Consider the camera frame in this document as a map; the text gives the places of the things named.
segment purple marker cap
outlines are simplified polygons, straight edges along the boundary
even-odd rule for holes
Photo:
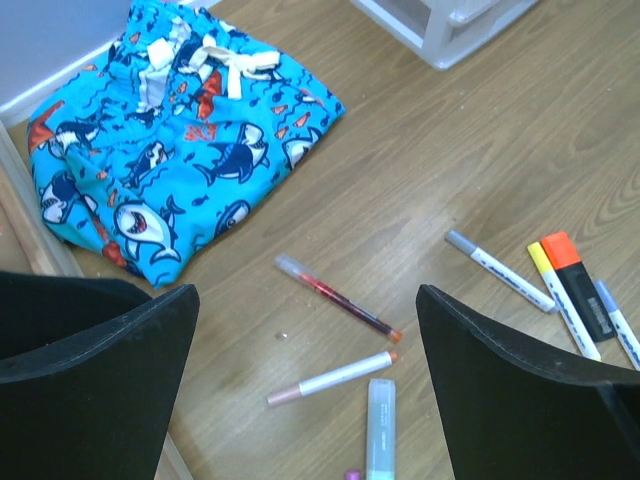
[[[344,480],[360,480],[360,471],[349,470],[344,474]]]

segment marker cap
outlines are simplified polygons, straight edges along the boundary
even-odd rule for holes
[[[449,242],[451,245],[469,256],[471,256],[471,254],[475,252],[476,248],[478,248],[476,244],[474,244],[470,240],[467,240],[455,230],[449,230],[447,232],[446,239],[447,242]]]
[[[307,267],[284,253],[281,253],[276,257],[275,264],[280,270],[288,273],[294,278],[300,278],[303,275],[318,278],[318,276]]]
[[[529,250],[529,255],[533,259],[533,263],[536,264],[536,268],[540,271],[541,274],[553,271],[553,266],[549,261],[549,257],[544,253],[544,249],[540,242],[532,243],[527,247]]]
[[[540,243],[556,270],[582,262],[567,232],[558,232],[544,237]]]
[[[607,309],[608,313],[613,313],[620,310],[620,307],[618,307],[618,304],[613,299],[613,295],[611,295],[609,289],[607,288],[607,285],[602,280],[598,280],[595,283],[595,286],[596,290],[598,291],[598,295],[600,295],[602,303],[604,303],[604,308]]]
[[[291,402],[296,398],[300,398],[301,396],[302,392],[300,392],[300,387],[298,385],[295,385],[293,387],[287,388],[286,390],[272,393],[267,397],[267,403],[270,407],[277,407],[278,405]]]

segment blue fabric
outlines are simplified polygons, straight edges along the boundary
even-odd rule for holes
[[[236,53],[275,50],[204,9],[134,0],[121,39],[28,129],[47,226],[156,288],[244,219],[344,113],[282,52],[275,69],[257,72],[266,78],[242,77],[242,98],[228,98],[219,59],[189,68],[205,36]],[[175,56],[158,80],[147,47],[160,38]]]

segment gray marker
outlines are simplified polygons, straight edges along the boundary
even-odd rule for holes
[[[469,241],[455,230],[449,230],[446,239],[447,242],[478,262],[486,270],[493,273],[496,277],[509,285],[543,312],[556,313],[558,311],[558,306],[551,297],[545,295],[509,267],[500,263],[475,243]]]
[[[367,480],[394,480],[396,448],[396,384],[369,382]]]

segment marker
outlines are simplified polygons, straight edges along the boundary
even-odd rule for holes
[[[556,313],[558,311],[553,299],[455,230],[449,230],[446,238],[451,245],[478,262],[543,312]]]
[[[396,384],[393,380],[371,380],[367,417],[367,480],[394,480]]]
[[[325,388],[348,382],[349,380],[362,377],[377,370],[382,370],[383,368],[393,365],[397,360],[398,354],[393,350],[378,353],[364,360],[310,378],[280,392],[272,393],[267,397],[267,403],[270,407],[277,407],[283,403],[291,402],[300,397],[306,397]]]
[[[554,233],[540,243],[592,340],[602,342],[615,337],[607,310],[567,233]]]
[[[393,343],[398,343],[400,340],[402,340],[402,332],[393,329],[378,317],[376,317],[373,313],[368,312],[359,305],[356,305],[344,295],[339,294],[328,285],[322,283],[315,273],[313,273],[298,261],[291,258],[289,255],[281,253],[276,257],[275,263],[280,270],[289,274],[308,287],[311,287],[316,292],[319,292],[321,295],[328,298],[336,305],[342,307],[347,312],[359,318],[370,327],[376,329]]]
[[[549,258],[547,258],[547,255],[542,249],[542,245],[540,245],[539,242],[535,242],[529,245],[527,250],[529,251],[529,255],[531,255],[533,263],[536,264],[536,268],[540,272],[549,293],[560,308],[560,314],[562,318],[564,318],[567,328],[576,345],[578,345],[580,352],[584,357],[601,361],[602,357],[596,348],[596,344],[591,340],[589,332],[587,332],[584,323],[582,323],[580,319],[580,315],[578,315],[573,303],[571,303],[558,275],[556,275],[556,272],[553,270]]]
[[[620,307],[618,307],[618,304],[613,299],[613,295],[611,295],[607,285],[602,280],[596,282],[596,290],[607,312],[609,312],[609,317],[616,332],[618,332],[618,339],[622,344],[622,348],[627,352],[633,368],[640,370],[640,343],[638,343],[638,339],[633,334],[633,330],[631,330],[627,320],[624,318],[624,315],[622,315]]]
[[[360,480],[360,470],[348,470],[344,474],[344,480]]]

